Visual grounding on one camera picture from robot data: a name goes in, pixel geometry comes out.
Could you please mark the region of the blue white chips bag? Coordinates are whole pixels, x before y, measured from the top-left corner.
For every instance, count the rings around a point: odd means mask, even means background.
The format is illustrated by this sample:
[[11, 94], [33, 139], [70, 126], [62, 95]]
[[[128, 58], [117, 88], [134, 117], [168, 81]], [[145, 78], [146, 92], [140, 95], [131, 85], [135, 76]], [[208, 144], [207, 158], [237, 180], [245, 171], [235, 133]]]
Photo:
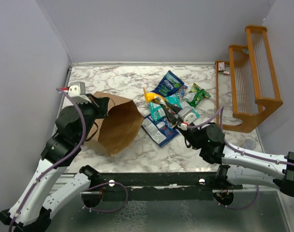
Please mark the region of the blue white chips bag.
[[151, 114], [144, 117], [141, 127], [159, 147], [164, 147], [179, 136], [179, 132], [171, 128], [166, 118], [155, 121]]

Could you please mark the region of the teal Fox's candy bag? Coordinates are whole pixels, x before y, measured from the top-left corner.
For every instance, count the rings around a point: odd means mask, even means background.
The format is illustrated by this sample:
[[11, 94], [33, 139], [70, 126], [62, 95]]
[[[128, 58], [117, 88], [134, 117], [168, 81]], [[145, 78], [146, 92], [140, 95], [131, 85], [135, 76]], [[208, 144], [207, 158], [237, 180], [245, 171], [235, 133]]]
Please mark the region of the teal Fox's candy bag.
[[189, 103], [188, 103], [187, 101], [185, 101], [185, 100], [181, 100], [179, 103], [180, 103], [180, 105], [181, 105], [182, 108], [185, 108], [185, 107], [190, 108], [190, 109], [192, 110], [192, 112], [195, 114], [196, 118], [199, 118], [199, 117], [200, 117], [200, 115], [199, 115], [198, 112], [195, 110], [195, 108], [192, 107], [192, 106], [190, 106]]

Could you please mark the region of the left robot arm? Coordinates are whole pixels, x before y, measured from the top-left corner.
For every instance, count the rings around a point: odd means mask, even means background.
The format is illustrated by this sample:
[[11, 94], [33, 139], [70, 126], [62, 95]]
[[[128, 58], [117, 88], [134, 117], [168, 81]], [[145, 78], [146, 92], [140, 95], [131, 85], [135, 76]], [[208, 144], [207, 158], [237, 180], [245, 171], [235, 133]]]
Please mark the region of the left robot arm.
[[66, 95], [72, 102], [56, 119], [57, 131], [46, 142], [37, 169], [19, 200], [0, 212], [0, 221], [14, 232], [44, 232], [56, 213], [76, 194], [95, 190], [99, 179], [93, 174], [76, 174], [65, 186], [51, 193], [59, 177], [81, 151], [96, 119], [107, 117], [108, 97], [91, 94]]

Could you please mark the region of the green candy bag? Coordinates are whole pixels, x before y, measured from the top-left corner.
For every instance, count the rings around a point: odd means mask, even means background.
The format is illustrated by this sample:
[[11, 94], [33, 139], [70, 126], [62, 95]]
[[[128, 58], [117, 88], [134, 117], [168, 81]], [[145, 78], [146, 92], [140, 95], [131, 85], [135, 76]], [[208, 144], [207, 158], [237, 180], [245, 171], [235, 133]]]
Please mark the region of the green candy bag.
[[211, 95], [203, 88], [193, 83], [190, 91], [184, 96], [184, 100], [192, 107], [196, 107], [202, 99], [209, 99]]

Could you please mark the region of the yellow snack packet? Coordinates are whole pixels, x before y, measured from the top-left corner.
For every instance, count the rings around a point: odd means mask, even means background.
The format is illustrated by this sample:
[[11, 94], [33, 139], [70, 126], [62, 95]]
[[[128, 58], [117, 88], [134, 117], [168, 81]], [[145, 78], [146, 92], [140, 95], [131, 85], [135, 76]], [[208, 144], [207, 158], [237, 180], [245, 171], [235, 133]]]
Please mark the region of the yellow snack packet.
[[144, 98], [146, 103], [155, 103], [155, 104], [166, 104], [167, 99], [162, 97], [161, 95], [154, 93], [154, 92], [147, 92], [145, 88], [143, 88], [144, 91]]

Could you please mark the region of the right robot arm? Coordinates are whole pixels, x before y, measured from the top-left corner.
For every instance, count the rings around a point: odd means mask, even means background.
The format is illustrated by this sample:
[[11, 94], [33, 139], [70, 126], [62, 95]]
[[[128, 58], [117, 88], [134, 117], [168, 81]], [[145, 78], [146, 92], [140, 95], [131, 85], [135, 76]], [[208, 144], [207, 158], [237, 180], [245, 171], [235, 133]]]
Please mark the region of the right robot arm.
[[190, 109], [168, 101], [160, 105], [169, 122], [183, 135], [187, 147], [199, 150], [205, 162], [219, 165], [214, 177], [218, 188], [242, 184], [267, 186], [294, 197], [294, 152], [274, 155], [228, 143], [222, 125], [212, 122], [216, 116], [222, 115], [222, 109], [204, 123], [195, 125]]

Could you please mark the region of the blue M&M's packet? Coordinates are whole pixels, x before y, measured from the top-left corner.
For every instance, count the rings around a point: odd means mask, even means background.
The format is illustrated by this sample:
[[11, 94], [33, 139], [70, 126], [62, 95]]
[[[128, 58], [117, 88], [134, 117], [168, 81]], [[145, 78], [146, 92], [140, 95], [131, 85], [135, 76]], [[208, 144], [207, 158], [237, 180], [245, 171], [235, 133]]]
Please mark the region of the blue M&M's packet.
[[184, 97], [187, 89], [188, 87], [186, 85], [183, 85], [177, 90], [176, 95], [178, 96], [179, 99], [182, 99]]
[[163, 118], [163, 121], [166, 123], [167, 126], [169, 126], [169, 127], [172, 126], [172, 123], [168, 120], [167, 117], [164, 117], [164, 118]]

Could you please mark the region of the brown paper bag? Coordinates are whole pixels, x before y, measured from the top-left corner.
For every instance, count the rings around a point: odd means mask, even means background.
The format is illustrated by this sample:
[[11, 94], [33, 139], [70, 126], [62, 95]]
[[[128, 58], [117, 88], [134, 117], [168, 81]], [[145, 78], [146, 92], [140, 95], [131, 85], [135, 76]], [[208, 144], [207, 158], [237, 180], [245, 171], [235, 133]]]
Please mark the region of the brown paper bag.
[[98, 91], [93, 96], [109, 98], [108, 117], [95, 120], [85, 145], [99, 154], [113, 156], [134, 141], [144, 117], [131, 99]]

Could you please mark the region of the blue Burts chips bag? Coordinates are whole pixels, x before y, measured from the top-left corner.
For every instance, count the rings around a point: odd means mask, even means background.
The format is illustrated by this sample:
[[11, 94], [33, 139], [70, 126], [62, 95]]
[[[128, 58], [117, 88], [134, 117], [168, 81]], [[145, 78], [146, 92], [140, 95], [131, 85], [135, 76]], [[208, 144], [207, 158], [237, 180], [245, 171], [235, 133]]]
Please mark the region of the blue Burts chips bag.
[[176, 94], [183, 85], [184, 82], [169, 70], [152, 92], [168, 97]]

